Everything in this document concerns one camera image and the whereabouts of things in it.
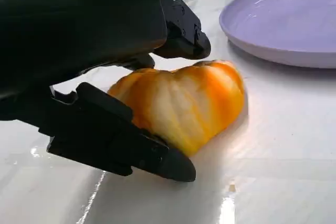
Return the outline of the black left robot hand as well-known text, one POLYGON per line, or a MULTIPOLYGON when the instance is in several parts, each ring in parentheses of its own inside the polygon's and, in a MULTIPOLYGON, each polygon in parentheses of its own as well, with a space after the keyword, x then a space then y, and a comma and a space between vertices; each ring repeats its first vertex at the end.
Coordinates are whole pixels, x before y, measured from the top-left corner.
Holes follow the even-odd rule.
POLYGON ((1 0, 1 120, 48 135, 47 152, 121 176, 139 168, 192 182, 191 160, 132 123, 133 111, 83 82, 99 66, 153 68, 151 54, 204 59, 211 44, 182 0, 1 0))

